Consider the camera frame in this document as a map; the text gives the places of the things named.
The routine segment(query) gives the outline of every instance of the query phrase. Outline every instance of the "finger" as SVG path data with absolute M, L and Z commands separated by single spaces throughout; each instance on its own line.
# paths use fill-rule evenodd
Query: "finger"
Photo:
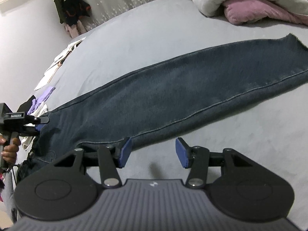
M 15 162 L 16 162 L 16 158 L 3 157 L 3 159 L 4 159 L 6 162 L 12 163 L 12 164 L 15 164 Z
M 6 152 L 6 151 L 3 151 L 1 152 L 3 158 L 4 157 L 11 157 L 11 158 L 16 158 L 17 157 L 17 153 L 16 152 Z
M 20 146 L 21 145 L 20 139 L 19 138 L 14 138 L 13 139 L 13 144 L 17 145 L 17 146 Z
M 0 144 L 4 144 L 6 142 L 6 140 L 3 138 L 3 136 L 2 135 L 0 135 Z
M 19 147 L 17 145 L 8 145 L 4 147 L 4 151 L 6 152 L 18 152 Z

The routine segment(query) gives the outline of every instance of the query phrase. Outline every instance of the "pink pillow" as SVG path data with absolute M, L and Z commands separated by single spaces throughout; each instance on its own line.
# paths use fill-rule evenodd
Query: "pink pillow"
M 234 25 L 265 17 L 308 25 L 308 16 L 292 14 L 268 0 L 226 0 L 223 6 L 225 16 Z

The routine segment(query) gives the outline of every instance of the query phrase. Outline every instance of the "hanging clothes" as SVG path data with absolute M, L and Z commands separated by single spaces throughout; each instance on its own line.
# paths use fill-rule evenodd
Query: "hanging clothes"
M 66 23 L 64 23 L 64 26 L 65 26 L 65 30 L 70 32 L 70 36 L 73 39 L 75 37 L 87 32 L 80 20 L 77 21 L 77 24 L 75 24 L 71 27 Z
M 62 24 L 66 21 L 65 14 L 64 14 L 63 9 L 62 9 L 62 0 L 53 0 L 53 1 L 56 5 L 56 8 L 57 8 L 60 23 Z
M 90 17 L 88 11 L 91 6 L 83 0 L 62 0 L 62 10 L 69 26 L 77 24 L 77 21 L 83 16 Z
M 83 0 L 53 1 L 57 8 L 60 23 L 64 23 L 65 30 L 70 32 L 72 38 L 87 32 L 79 19 L 83 16 L 90 16 L 88 11 L 91 7 L 88 3 Z

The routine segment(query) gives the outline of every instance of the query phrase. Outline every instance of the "jeans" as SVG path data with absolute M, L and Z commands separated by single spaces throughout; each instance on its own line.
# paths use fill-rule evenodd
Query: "jeans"
M 133 147 L 193 130 L 308 81 L 308 49 L 291 34 L 198 50 L 128 73 L 47 113 L 22 180 L 88 144 Z

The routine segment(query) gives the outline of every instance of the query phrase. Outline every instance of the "bed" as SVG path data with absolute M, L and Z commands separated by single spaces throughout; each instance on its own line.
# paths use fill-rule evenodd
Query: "bed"
M 267 20 L 234 26 L 224 17 L 206 18 L 192 0 L 156 0 L 80 36 L 86 36 L 85 40 L 49 83 L 56 90 L 46 103 L 53 110 L 128 72 L 199 49 L 251 39 L 282 38 L 289 33 L 308 46 L 305 26 Z M 43 90 L 44 87 L 34 95 L 39 96 Z M 307 103 L 305 84 L 181 137 L 191 146 L 205 146 L 214 152 L 231 147 L 286 179 L 295 191 L 289 219 L 306 230 Z M 29 150 L 19 151 L 18 163 L 26 159 Z M 87 172 L 100 182 L 97 168 Z M 126 167 L 119 169 L 123 182 L 127 178 L 185 181 L 188 173 L 177 158 L 174 138 L 133 151 Z M 218 176 L 219 170 L 210 169 L 209 182 Z

